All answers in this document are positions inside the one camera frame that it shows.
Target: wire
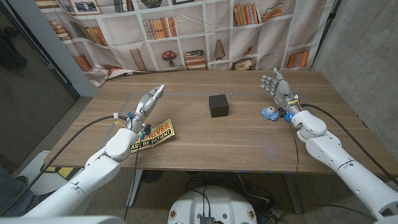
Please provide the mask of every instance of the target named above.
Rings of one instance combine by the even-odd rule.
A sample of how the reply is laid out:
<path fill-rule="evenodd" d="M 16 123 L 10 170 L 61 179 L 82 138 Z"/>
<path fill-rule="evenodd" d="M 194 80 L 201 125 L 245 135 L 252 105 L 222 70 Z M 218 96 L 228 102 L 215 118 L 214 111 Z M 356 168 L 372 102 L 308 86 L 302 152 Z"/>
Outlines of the wire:
<path fill-rule="evenodd" d="M 207 187 L 208 187 L 208 185 L 206 185 L 205 189 L 203 190 L 203 214 L 205 214 L 205 191 L 206 191 Z"/>
<path fill-rule="evenodd" d="M 239 180 L 241 181 L 242 189 L 243 189 L 243 192 L 244 192 L 245 194 L 247 194 L 247 195 L 248 195 L 248 196 L 250 196 L 250 197 L 254 197 L 254 198 L 258 198 L 258 199 L 265 200 L 267 203 L 269 203 L 269 202 L 270 202 L 270 201 L 269 201 L 269 199 L 267 199 L 267 198 L 258 197 L 258 196 L 251 195 L 251 194 L 247 193 L 247 192 L 246 192 L 246 190 L 244 189 L 244 186 L 243 186 L 243 182 L 242 182 L 241 176 L 239 175 L 239 173 L 238 173 L 238 172 L 237 172 L 237 175 L 238 175 L 238 177 L 239 177 Z"/>
<path fill-rule="evenodd" d="M 136 154 L 136 164 L 134 165 L 134 178 L 132 179 L 132 188 L 131 188 L 131 192 L 134 190 L 134 185 L 136 184 L 136 174 L 137 174 L 137 163 L 138 163 L 138 152 L 139 152 L 139 146 L 141 145 L 141 141 L 139 141 L 138 143 L 138 147 L 137 147 L 137 154 Z M 126 217 L 127 217 L 127 211 L 129 210 L 129 204 L 130 204 L 130 200 L 131 200 L 131 196 L 129 197 L 129 202 L 126 205 L 126 211 L 124 212 L 124 218 L 123 220 L 126 221 Z"/>
<path fill-rule="evenodd" d="M 296 153 L 297 153 L 297 165 L 296 165 L 296 173 L 295 173 L 295 177 L 294 177 L 294 185 L 295 185 L 295 188 L 296 188 L 298 200 L 299 200 L 301 203 L 306 203 L 306 204 L 308 204 L 308 205 L 324 206 L 324 207 L 336 207 L 336 208 L 347 209 L 347 210 L 349 210 L 349 211 L 356 212 L 356 213 L 358 213 L 358 214 L 360 214 L 360 215 L 363 215 L 363 216 L 365 216 L 365 217 L 368 217 L 368 218 L 370 218 L 370 219 L 373 219 L 374 221 L 378 221 L 376 218 L 374 218 L 374 217 L 372 217 L 372 216 L 370 216 L 370 215 L 368 215 L 368 214 L 365 214 L 365 213 L 363 213 L 363 212 L 357 211 L 357 210 L 355 210 L 355 209 L 353 209 L 353 208 L 344 207 L 344 206 L 341 206 L 341 205 L 328 205 L 328 204 L 320 204 L 320 203 L 309 203 L 309 202 L 304 202 L 304 201 L 302 200 L 301 195 L 300 195 L 300 193 L 299 193 L 299 187 L 297 186 L 297 172 L 299 171 L 299 169 L 298 169 L 298 167 L 299 167 L 299 149 L 298 149 L 298 147 L 297 147 L 297 142 L 296 142 L 296 138 L 295 138 L 295 135 L 294 135 L 293 127 L 292 127 L 292 125 L 291 125 L 290 122 L 289 122 L 289 126 L 290 126 L 290 129 L 292 130 L 292 133 L 293 133 L 293 139 L 294 139 L 294 143 L 295 143 L 295 146 L 296 146 Z"/>
<path fill-rule="evenodd" d="M 382 165 L 380 165 L 380 163 L 377 162 L 377 160 L 375 160 L 375 158 L 373 158 L 372 155 L 370 155 L 370 153 L 367 152 L 367 150 L 361 145 L 361 143 L 359 143 L 356 138 L 343 126 L 343 124 L 341 124 L 333 115 L 331 115 L 330 113 L 326 112 L 325 110 L 314 106 L 314 105 L 310 105 L 310 104 L 301 104 L 301 106 L 305 107 L 305 106 L 309 106 L 312 108 L 315 108 L 323 113 L 325 113 L 326 115 L 328 115 L 331 119 L 333 119 L 334 121 L 336 121 L 336 123 L 345 131 L 345 133 L 348 134 L 348 136 L 362 149 L 362 151 L 370 158 L 370 160 L 372 160 L 375 165 L 378 166 L 378 168 L 380 168 L 380 170 L 383 171 L 383 173 L 385 173 L 388 178 L 390 178 L 396 185 L 398 185 L 398 181 L 390 174 L 388 173 L 387 170 L 385 170 L 385 168 L 383 168 Z"/>
<path fill-rule="evenodd" d="M 62 147 L 61 147 L 61 149 L 60 150 L 58 150 L 58 152 L 57 153 L 55 153 L 55 155 L 51 158 L 51 160 L 47 163 L 47 165 L 45 165 L 44 166 L 44 168 L 39 172 L 39 174 L 37 174 L 37 176 L 32 180 L 32 182 L 25 188 L 25 190 L 23 190 L 15 199 L 14 199 L 14 201 L 12 201 L 11 202 L 11 204 L 1 213 L 1 215 L 0 216 L 4 216 L 11 208 L 12 208 L 12 206 L 14 206 L 18 201 L 19 201 L 19 199 L 21 199 L 21 197 L 23 196 L 23 195 L 25 195 L 26 194 L 26 192 L 37 182 L 37 180 L 43 175 L 43 173 L 47 170 L 47 168 L 49 168 L 49 166 L 52 164 L 52 162 L 54 162 L 54 160 L 61 154 L 61 152 L 84 130 L 84 129 L 86 129 L 87 127 L 89 127 L 89 126 L 91 126 L 92 124 L 95 124 L 95 123 L 97 123 L 97 122 L 99 122 L 99 121 L 102 121 L 102 120 L 105 120 L 105 119 L 108 119 L 108 118 L 113 118 L 113 116 L 105 116 L 105 117 L 103 117 L 103 118 L 99 118 L 99 119 L 96 119 L 95 121 L 92 121 L 92 122 L 90 122 L 90 123 L 88 123 L 88 124 L 86 124 L 86 125 L 84 125 L 84 127 L 82 127 L 79 131 L 77 131 L 76 132 L 76 134 L 74 134 L 73 136 L 72 136 L 72 138 L 70 138 Z"/>
<path fill-rule="evenodd" d="M 203 196 L 206 198 L 207 204 L 208 204 L 208 206 L 209 206 L 209 217 L 210 217 L 210 214 L 211 214 L 210 202 L 209 202 L 209 199 L 207 198 L 207 196 L 205 195 L 205 190 L 206 190 L 207 186 L 205 187 L 205 190 L 203 191 L 203 193 L 201 193 L 201 192 L 199 192 L 199 191 L 197 191 L 197 190 L 193 190 L 193 189 L 189 189 L 189 188 L 188 188 L 188 184 L 189 184 L 190 182 L 193 182 L 193 181 L 204 182 L 204 183 L 206 183 L 206 184 L 207 184 L 207 182 L 204 181 L 204 180 L 201 180 L 200 178 L 199 178 L 199 180 L 194 180 L 194 178 L 199 178 L 199 177 L 192 177 L 192 178 L 187 182 L 187 184 L 185 184 L 185 189 L 191 190 L 191 191 L 196 192 L 196 193 L 199 193 L 199 194 L 203 195 Z M 205 200 L 204 200 L 204 199 L 203 199 L 203 216 L 205 216 Z"/>

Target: vase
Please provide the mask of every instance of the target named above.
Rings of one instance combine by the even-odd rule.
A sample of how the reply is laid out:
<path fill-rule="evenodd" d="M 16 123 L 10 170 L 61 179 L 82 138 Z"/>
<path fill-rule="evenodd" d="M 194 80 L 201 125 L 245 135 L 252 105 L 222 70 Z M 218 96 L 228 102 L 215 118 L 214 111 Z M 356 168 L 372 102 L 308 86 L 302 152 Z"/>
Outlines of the vase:
<path fill-rule="evenodd" d="M 173 60 L 169 60 L 169 66 L 170 67 L 175 67 Z"/>

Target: small toy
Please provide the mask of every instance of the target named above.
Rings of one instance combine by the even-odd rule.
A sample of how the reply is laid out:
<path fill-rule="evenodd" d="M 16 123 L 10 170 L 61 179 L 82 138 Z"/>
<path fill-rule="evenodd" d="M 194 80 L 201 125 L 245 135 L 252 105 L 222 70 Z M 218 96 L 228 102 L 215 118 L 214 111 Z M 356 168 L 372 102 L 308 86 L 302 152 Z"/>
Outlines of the small toy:
<path fill-rule="evenodd" d="M 279 118 L 279 112 L 275 112 L 273 107 L 264 108 L 261 111 L 261 115 L 263 115 L 266 119 L 271 121 L 276 121 Z"/>

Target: white robotic arm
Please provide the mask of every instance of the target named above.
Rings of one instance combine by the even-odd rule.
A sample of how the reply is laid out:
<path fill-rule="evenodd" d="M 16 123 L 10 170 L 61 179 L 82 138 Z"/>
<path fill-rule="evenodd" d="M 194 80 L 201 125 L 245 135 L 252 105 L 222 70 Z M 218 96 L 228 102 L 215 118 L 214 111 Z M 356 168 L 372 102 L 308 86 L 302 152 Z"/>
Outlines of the white robotic arm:
<path fill-rule="evenodd" d="M 297 137 L 305 143 L 308 153 L 335 171 L 351 191 L 378 220 L 398 215 L 398 193 L 350 156 L 340 140 L 326 129 L 326 124 L 309 111 L 302 111 L 298 97 L 293 97 L 289 84 L 274 68 L 277 80 L 263 76 L 262 85 L 275 102 L 288 111 Z"/>
<path fill-rule="evenodd" d="M 134 114 L 128 118 L 127 127 L 119 129 L 104 148 L 92 155 L 81 173 L 23 217 L 70 215 L 87 196 L 112 180 L 120 170 L 119 162 L 127 159 L 130 155 L 129 146 L 136 142 L 139 132 L 145 132 L 143 122 L 163 92 L 164 85 L 161 85 L 144 95 L 138 102 Z"/>

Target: fabric backdrop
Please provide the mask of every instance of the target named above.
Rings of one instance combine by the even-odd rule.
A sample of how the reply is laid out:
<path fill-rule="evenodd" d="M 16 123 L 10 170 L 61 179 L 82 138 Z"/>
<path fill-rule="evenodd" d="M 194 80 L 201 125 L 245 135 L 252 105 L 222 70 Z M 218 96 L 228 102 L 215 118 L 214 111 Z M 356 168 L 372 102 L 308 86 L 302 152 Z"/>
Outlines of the fabric backdrop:
<path fill-rule="evenodd" d="M 308 70 L 334 0 L 35 2 L 84 74 L 101 86 L 112 67 L 228 70 L 250 58 L 246 65 L 252 70 Z M 245 5 L 252 6 L 249 17 Z M 168 50 L 177 54 L 172 60 L 175 67 L 162 58 Z"/>

